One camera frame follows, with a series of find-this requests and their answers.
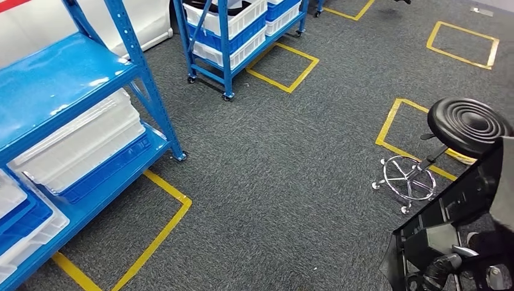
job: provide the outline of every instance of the black chair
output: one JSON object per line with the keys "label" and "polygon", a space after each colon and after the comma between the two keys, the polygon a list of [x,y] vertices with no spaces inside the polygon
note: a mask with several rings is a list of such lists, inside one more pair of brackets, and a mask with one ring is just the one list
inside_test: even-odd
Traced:
{"label": "black chair", "polygon": [[[437,101],[431,108],[427,117],[432,133],[421,136],[422,140],[438,138],[444,145],[434,153],[419,162],[407,156],[394,156],[388,160],[380,160],[383,165],[383,179],[372,184],[373,189],[378,190],[381,184],[386,183],[393,192],[407,201],[407,205],[401,207],[403,214],[408,214],[412,201],[431,200],[436,187],[435,179],[428,168],[435,163],[448,148],[467,155],[471,158],[480,158],[482,154],[500,136],[513,136],[512,126],[491,107],[468,98],[446,98]],[[404,171],[398,161],[407,161],[413,164],[411,169]],[[388,176],[394,169],[394,178]],[[426,185],[419,179],[425,175],[431,185]],[[406,184],[407,193],[401,191],[392,184]],[[414,191],[423,195],[415,197]]]}

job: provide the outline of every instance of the black stool seat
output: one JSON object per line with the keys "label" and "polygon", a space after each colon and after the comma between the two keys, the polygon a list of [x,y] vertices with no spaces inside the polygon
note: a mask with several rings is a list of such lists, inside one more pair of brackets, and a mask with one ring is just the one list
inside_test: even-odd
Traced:
{"label": "black stool seat", "polygon": [[437,101],[430,108],[427,122],[443,144],[472,158],[480,158],[497,137],[514,133],[503,116],[468,98]]}

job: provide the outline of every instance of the blue shelving unit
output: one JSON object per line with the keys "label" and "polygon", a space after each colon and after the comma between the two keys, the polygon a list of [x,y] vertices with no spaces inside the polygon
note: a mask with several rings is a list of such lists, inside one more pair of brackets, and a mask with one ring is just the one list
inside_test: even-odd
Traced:
{"label": "blue shelving unit", "polygon": [[[23,283],[168,149],[178,161],[186,158],[123,3],[121,0],[104,2],[127,47],[130,61],[105,47],[75,0],[63,0],[79,32],[0,69],[0,166],[5,167],[124,85],[133,89],[162,133],[145,124],[150,145],[76,204],[50,197],[70,219],[70,224],[22,263],[0,285],[2,291],[13,290]],[[144,90],[134,83],[136,78],[142,81]]]}
{"label": "blue shelving unit", "polygon": [[[211,1],[206,1],[202,13],[202,18],[198,23],[198,27],[202,27],[202,24],[205,19],[205,15],[207,10],[209,9],[209,5]],[[223,100],[231,101],[234,97],[234,92],[232,90],[232,79],[242,70],[244,69],[252,60],[254,60],[258,55],[260,55],[264,50],[266,50],[271,44],[273,44],[277,39],[279,39],[282,35],[284,35],[288,30],[290,30],[295,24],[299,23],[299,28],[296,33],[298,36],[301,36],[303,32],[305,32],[305,17],[307,16],[307,6],[309,4],[309,0],[302,0],[302,4],[300,6],[300,13],[294,19],[292,19],[288,24],[286,24],[282,29],[276,32],[273,36],[266,36],[266,40],[263,44],[261,44],[248,58],[246,58],[242,63],[240,63],[236,68],[230,68],[230,48],[229,48],[229,23],[228,23],[228,10],[227,10],[227,0],[219,0],[218,1],[218,10],[219,10],[219,28],[221,31],[221,52],[223,55],[223,67],[220,65],[204,58],[200,58],[193,54],[193,45],[196,39],[195,33],[193,35],[189,35],[189,30],[187,29],[187,18],[184,14],[184,9],[182,7],[182,0],[173,0],[173,5],[175,6],[175,12],[177,14],[177,22],[180,31],[180,37],[182,39],[182,46],[184,48],[185,60],[187,63],[187,74],[188,74],[188,82],[193,83],[197,78],[197,72],[202,73],[204,76],[207,76],[219,83],[221,83],[225,87],[225,92],[223,93]],[[196,60],[201,59],[201,61],[211,65],[212,67],[218,69],[222,72],[222,76],[218,76],[215,73],[200,67],[196,64]]]}

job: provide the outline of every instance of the yellow floor outline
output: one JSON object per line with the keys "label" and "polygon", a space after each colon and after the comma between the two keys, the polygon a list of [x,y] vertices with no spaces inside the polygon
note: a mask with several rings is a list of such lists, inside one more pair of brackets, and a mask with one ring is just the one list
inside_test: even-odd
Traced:
{"label": "yellow floor outline", "polygon": [[[155,184],[157,184],[160,188],[168,192],[168,194],[172,195],[175,199],[182,203],[182,206],[177,211],[173,218],[166,224],[166,226],[161,230],[161,232],[157,235],[157,237],[150,243],[150,245],[144,250],[143,254],[136,260],[136,262],[128,269],[128,271],[123,275],[123,277],[116,283],[116,285],[112,288],[112,291],[119,291],[125,284],[127,284],[130,279],[132,279],[137,272],[141,269],[141,267],[148,261],[148,259],[153,255],[153,253],[157,250],[157,248],[161,245],[161,243],[168,237],[173,228],[179,223],[179,221],[184,217],[185,213],[189,210],[191,206],[191,199],[186,197],[184,194],[180,193],[179,190],[175,189],[173,186],[168,184],[158,175],[152,173],[150,170],[146,170],[143,175],[148,177],[148,179],[152,180]],[[85,291],[102,291],[100,287],[98,287],[93,280],[91,280],[84,272],[82,272],[78,267],[76,267],[68,258],[66,258],[63,254],[57,252],[53,255],[52,260],[66,273],[70,276],[79,286],[81,286]]]}
{"label": "yellow floor outline", "polygon": [[355,16],[344,14],[343,12],[339,12],[339,11],[336,11],[336,10],[333,10],[333,9],[330,9],[327,7],[323,7],[323,11],[328,11],[330,13],[334,13],[335,15],[339,15],[339,16],[342,16],[345,18],[349,18],[351,20],[358,21],[366,13],[366,11],[368,11],[369,7],[371,7],[371,5],[374,3],[374,1],[375,0],[369,0],[368,3],[366,3],[366,5],[361,9],[361,11],[359,11],[359,13],[357,13],[357,15],[355,15]]}
{"label": "yellow floor outline", "polygon": [[[290,86],[286,86],[286,85],[283,85],[283,84],[280,84],[279,82],[275,81],[275,80],[272,80],[254,70],[252,70],[252,67],[257,64],[269,51],[271,51],[272,48],[274,48],[275,46],[277,47],[281,47],[282,49],[285,49],[285,50],[288,50],[292,53],[296,53],[297,55],[300,55],[300,56],[303,56],[304,58],[306,59],[309,59],[311,60],[309,66],[307,66],[307,68],[300,74],[300,76],[293,82],[293,84],[291,84]],[[287,93],[291,93],[292,91],[294,91],[294,89],[296,89],[298,87],[298,85],[300,85],[300,83],[302,83],[302,81],[305,79],[305,77],[307,77],[307,75],[310,73],[310,71],[312,71],[312,69],[318,64],[319,62],[319,59],[314,57],[314,56],[311,56],[311,55],[308,55],[304,52],[300,52],[299,50],[296,50],[292,47],[289,47],[285,44],[281,44],[281,43],[278,43],[278,42],[274,42],[272,45],[270,45],[269,48],[267,48],[263,53],[261,53],[259,56],[257,56],[257,58],[255,58],[246,68],[245,70],[252,76],[255,76],[263,81],[266,81],[268,83],[270,83],[271,85],[274,85],[274,86],[277,86],[279,87],[280,89],[286,91]]]}
{"label": "yellow floor outline", "polygon": [[[467,33],[470,33],[472,35],[476,35],[476,36],[479,36],[481,38],[485,38],[485,39],[489,39],[493,42],[492,46],[491,46],[491,51],[489,52],[489,58],[487,60],[487,64],[483,65],[483,64],[478,64],[477,62],[472,62],[468,59],[465,59],[465,58],[462,58],[460,56],[456,56],[452,53],[448,53],[448,52],[445,52],[439,48],[435,48],[433,47],[433,41],[435,39],[435,36],[437,35],[437,32],[439,31],[439,28],[441,28],[441,26],[444,25],[444,26],[448,26],[448,27],[451,27],[451,28],[454,28],[454,29],[457,29],[457,30],[460,30],[462,32],[467,32]],[[433,50],[434,52],[437,52],[437,53],[440,53],[442,55],[445,55],[445,56],[449,56],[450,58],[454,58],[454,59],[458,59],[459,61],[461,62],[466,62],[468,64],[471,64],[471,65],[475,65],[477,67],[481,67],[483,69],[487,69],[487,70],[492,70],[493,68],[493,64],[495,63],[495,58],[496,58],[496,51],[498,50],[498,44],[499,44],[499,39],[498,38],[494,38],[492,36],[489,36],[489,35],[483,35],[482,33],[478,33],[478,32],[474,32],[473,30],[469,30],[469,29],[466,29],[466,28],[462,28],[462,27],[458,27],[456,25],[453,25],[453,24],[449,24],[449,23],[446,23],[446,22],[442,22],[442,21],[438,21],[430,36],[429,36],[429,39],[427,40],[427,48],[429,50]]]}
{"label": "yellow floor outline", "polygon": [[[400,108],[401,104],[402,103],[405,103],[407,105],[410,105],[420,111],[423,111],[425,113],[428,113],[429,110],[419,104],[416,104],[414,102],[412,102],[411,100],[408,100],[408,99],[404,99],[404,98],[397,98],[395,100],[395,102],[393,103],[393,107],[391,107],[391,110],[389,111],[389,114],[387,115],[387,118],[385,119],[385,122],[384,122],[384,125],[382,125],[382,129],[380,130],[380,133],[378,133],[378,136],[376,137],[376,141],[375,141],[375,144],[379,145],[379,146],[383,146],[385,147],[386,149],[392,151],[392,152],[395,152],[401,156],[408,156],[410,158],[413,158],[413,159],[417,159],[418,161],[420,161],[421,159],[405,152],[404,150],[401,150],[389,143],[386,142],[386,135],[387,133],[389,132],[389,128],[391,127],[391,124],[393,123],[393,120],[395,119],[395,116],[396,116],[396,113],[398,111],[398,109]],[[450,155],[450,156],[453,156],[455,158],[467,158],[467,159],[470,159],[464,155],[461,155],[459,153],[456,153],[455,151],[453,150],[450,150],[448,149],[446,151],[446,154],[447,155]],[[430,170],[432,170],[433,172],[445,177],[445,178],[448,178],[452,181],[455,181],[457,179],[456,176],[446,172],[445,170],[439,168],[439,167],[436,167],[436,166],[430,166]]]}

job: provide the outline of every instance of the white box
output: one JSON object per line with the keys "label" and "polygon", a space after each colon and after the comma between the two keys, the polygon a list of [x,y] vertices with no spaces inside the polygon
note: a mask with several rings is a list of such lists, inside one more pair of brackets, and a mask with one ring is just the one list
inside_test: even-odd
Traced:
{"label": "white box", "polygon": [[48,198],[41,193],[38,193],[38,197],[53,210],[53,213],[32,233],[0,254],[0,284],[12,275],[29,256],[52,240],[70,223],[70,220]]}
{"label": "white box", "polygon": [[275,19],[272,22],[266,21],[266,35],[272,36],[285,25],[287,25],[293,18],[297,17],[300,13],[300,4],[297,3],[289,10],[287,10],[284,14],[282,14],[279,18]]}
{"label": "white box", "polygon": [[[268,4],[266,0],[246,0],[247,2],[252,3],[250,6],[246,7],[241,13],[236,16],[228,16],[229,19],[229,39],[233,39],[238,33],[240,33],[243,29],[248,27],[253,21],[255,21],[259,16],[263,13],[266,13],[268,10]],[[200,21],[200,17],[202,16],[202,9],[194,8],[187,4],[183,4],[186,14],[187,14],[187,22],[198,26],[198,22]],[[205,16],[204,24],[202,26],[204,29],[210,30],[215,35],[221,36],[221,31],[219,29],[219,17],[217,13],[207,12]]]}
{"label": "white box", "polygon": [[0,170],[0,218],[16,208],[27,199],[25,191],[21,190],[18,183]]}
{"label": "white box", "polygon": [[283,0],[267,0],[268,3],[271,3],[273,5],[278,5],[282,3]]}
{"label": "white box", "polygon": [[[245,42],[237,51],[230,55],[230,69],[235,69],[248,58],[266,40],[266,27],[263,27],[252,38]],[[195,42],[193,53],[201,58],[209,59],[223,67],[223,54],[208,45]]]}
{"label": "white box", "polygon": [[[212,4],[218,5],[218,0],[212,0]],[[241,8],[242,7],[242,1],[241,0],[228,0],[227,1],[227,8],[228,9],[234,9],[234,8]]]}
{"label": "white box", "polygon": [[22,153],[8,166],[60,193],[144,133],[120,89]]}

